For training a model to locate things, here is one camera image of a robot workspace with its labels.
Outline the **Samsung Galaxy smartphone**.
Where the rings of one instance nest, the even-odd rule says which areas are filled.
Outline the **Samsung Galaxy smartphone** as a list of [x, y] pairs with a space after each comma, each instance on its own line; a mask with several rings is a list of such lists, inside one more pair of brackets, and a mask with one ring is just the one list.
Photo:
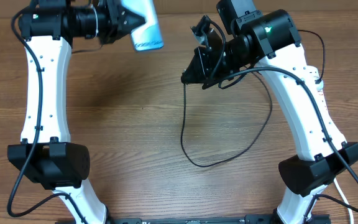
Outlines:
[[145, 19], [145, 24], [131, 32], [134, 49], [137, 52], [161, 49], [164, 46], [164, 41], [158, 24], [154, 1], [122, 0], [122, 4]]

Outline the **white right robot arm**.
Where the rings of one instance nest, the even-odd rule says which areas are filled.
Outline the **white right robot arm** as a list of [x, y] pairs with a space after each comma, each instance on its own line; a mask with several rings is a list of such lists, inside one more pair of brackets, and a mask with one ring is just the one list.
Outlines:
[[296, 154], [278, 165], [286, 189], [280, 205], [269, 215], [246, 215], [246, 223], [329, 223], [314, 215], [316, 201], [358, 161], [358, 142], [349, 142], [332, 121], [318, 69], [309, 66], [296, 25], [287, 11], [269, 14], [252, 1], [220, 1], [219, 27], [208, 16], [192, 27], [199, 42], [184, 85], [221, 89], [250, 73], [261, 74], [287, 119]]

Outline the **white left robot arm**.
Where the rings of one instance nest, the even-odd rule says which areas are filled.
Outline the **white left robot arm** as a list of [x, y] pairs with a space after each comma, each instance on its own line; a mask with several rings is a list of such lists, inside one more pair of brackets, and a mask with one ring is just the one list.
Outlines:
[[97, 37], [111, 44], [146, 23], [145, 14], [122, 1], [73, 6], [70, 1], [31, 1], [11, 21], [28, 63], [27, 109], [20, 143], [9, 162], [60, 198], [75, 223], [112, 223], [88, 178], [88, 148], [71, 141], [67, 123], [67, 71], [73, 39]]

